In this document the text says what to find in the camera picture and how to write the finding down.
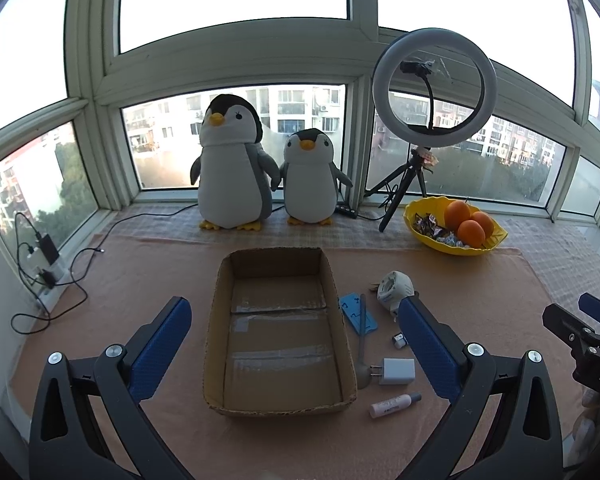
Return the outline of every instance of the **blue gripper pad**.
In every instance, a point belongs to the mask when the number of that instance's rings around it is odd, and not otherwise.
[[[347,316],[353,328],[356,330],[356,333],[360,335],[360,295],[359,294],[349,294],[348,296],[343,296],[340,298],[340,308],[344,312],[344,315]],[[369,305],[366,305],[366,319],[365,319],[365,334],[369,332],[373,332],[378,328],[378,323],[376,320],[369,314]]]
[[[453,404],[462,390],[460,367],[410,298],[400,302],[398,323],[436,395]]]
[[[181,298],[131,365],[128,389],[136,404],[154,396],[190,327],[191,307]]]
[[[578,307],[588,316],[600,323],[600,300],[585,292],[578,300]]]

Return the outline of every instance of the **ring light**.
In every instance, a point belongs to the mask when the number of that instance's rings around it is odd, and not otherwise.
[[[480,98],[474,111],[452,128],[429,130],[426,126],[406,124],[396,117],[389,103],[389,85],[400,62],[431,45],[446,46],[465,54],[474,62],[480,75]],[[445,28],[420,28],[397,38],[382,53],[374,70],[372,92],[376,112],[391,133],[417,146],[441,148],[457,144],[480,131],[493,114],[498,89],[491,61],[473,41]]]

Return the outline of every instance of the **yellow bowl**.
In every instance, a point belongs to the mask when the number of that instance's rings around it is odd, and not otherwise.
[[[404,208],[404,222],[409,226],[413,235],[426,246],[446,254],[456,254],[457,256],[479,256],[480,254],[488,253],[494,247],[497,247],[501,241],[507,237],[507,232],[493,220],[493,234],[484,241],[483,249],[472,249],[464,247],[450,247],[446,244],[435,241],[433,238],[421,235],[413,228],[413,219],[416,214],[424,216],[433,214],[442,227],[445,226],[445,209],[453,200],[446,196],[429,196],[415,200]],[[480,211],[477,207],[469,205],[471,213]]]

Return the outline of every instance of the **yellow foot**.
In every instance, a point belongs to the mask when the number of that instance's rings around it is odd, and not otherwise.
[[[244,229],[245,231],[259,231],[262,225],[260,224],[260,220],[256,220],[255,222],[249,222],[248,224],[238,225],[238,231]]]
[[[212,224],[211,222],[207,222],[206,220],[200,222],[199,227],[200,229],[213,229],[215,231],[218,231],[218,229],[220,228],[219,225]]]

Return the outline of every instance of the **metal screw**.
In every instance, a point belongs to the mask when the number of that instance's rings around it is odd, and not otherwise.
[[[535,363],[539,363],[540,361],[542,361],[542,356],[540,355],[540,352],[530,350],[527,355],[529,356],[529,359],[531,359]]]
[[[53,352],[47,361],[49,361],[50,365],[55,365],[56,363],[62,361],[62,354],[60,352]]]
[[[118,357],[120,354],[122,354],[122,346],[111,345],[105,350],[105,354],[107,355],[107,357]]]
[[[484,354],[484,348],[482,348],[478,343],[471,343],[466,348],[471,355],[482,355]]]

